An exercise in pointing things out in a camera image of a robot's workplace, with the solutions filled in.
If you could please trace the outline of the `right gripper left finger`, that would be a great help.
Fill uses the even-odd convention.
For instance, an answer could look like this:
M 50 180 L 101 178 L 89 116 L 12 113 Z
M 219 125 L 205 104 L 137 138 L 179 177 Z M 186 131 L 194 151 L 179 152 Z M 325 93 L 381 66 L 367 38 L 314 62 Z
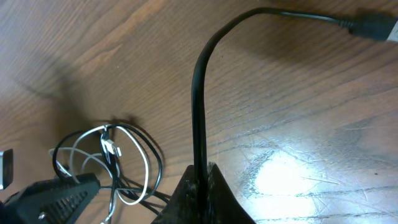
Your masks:
M 199 223 L 195 169 L 189 165 L 182 175 L 171 199 L 151 224 Z

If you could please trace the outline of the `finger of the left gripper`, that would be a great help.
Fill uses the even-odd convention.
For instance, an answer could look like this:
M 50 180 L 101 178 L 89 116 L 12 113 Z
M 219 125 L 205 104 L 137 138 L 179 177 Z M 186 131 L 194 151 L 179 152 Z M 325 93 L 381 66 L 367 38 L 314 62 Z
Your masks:
M 75 223 L 100 190 L 93 173 L 77 179 L 42 180 L 11 195 L 1 204 L 1 223 Z

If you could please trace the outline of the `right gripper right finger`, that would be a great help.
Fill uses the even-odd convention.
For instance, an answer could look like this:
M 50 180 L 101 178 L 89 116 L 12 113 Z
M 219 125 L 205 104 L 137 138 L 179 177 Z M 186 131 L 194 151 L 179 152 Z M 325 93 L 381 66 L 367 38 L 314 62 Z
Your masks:
M 249 224 L 255 221 L 239 204 L 219 167 L 203 164 L 201 173 L 201 222 Z

